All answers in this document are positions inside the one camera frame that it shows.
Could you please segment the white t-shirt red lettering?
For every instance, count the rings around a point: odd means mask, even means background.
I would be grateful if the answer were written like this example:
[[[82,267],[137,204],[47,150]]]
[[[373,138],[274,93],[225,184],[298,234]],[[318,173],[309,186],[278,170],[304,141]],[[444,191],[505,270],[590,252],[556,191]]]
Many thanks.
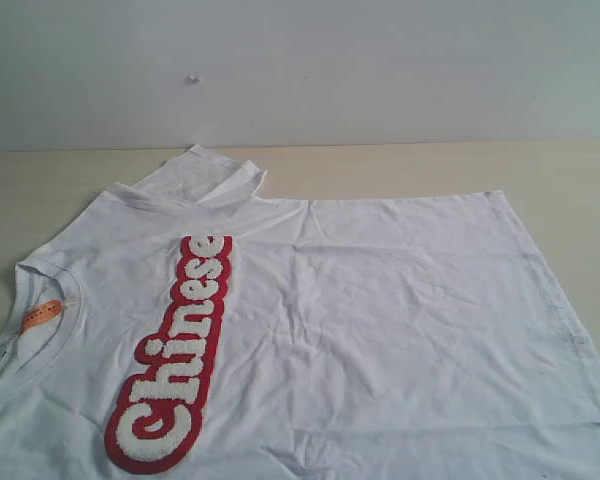
[[[0,479],[600,479],[600,359],[502,193],[263,179],[195,146],[16,265]]]

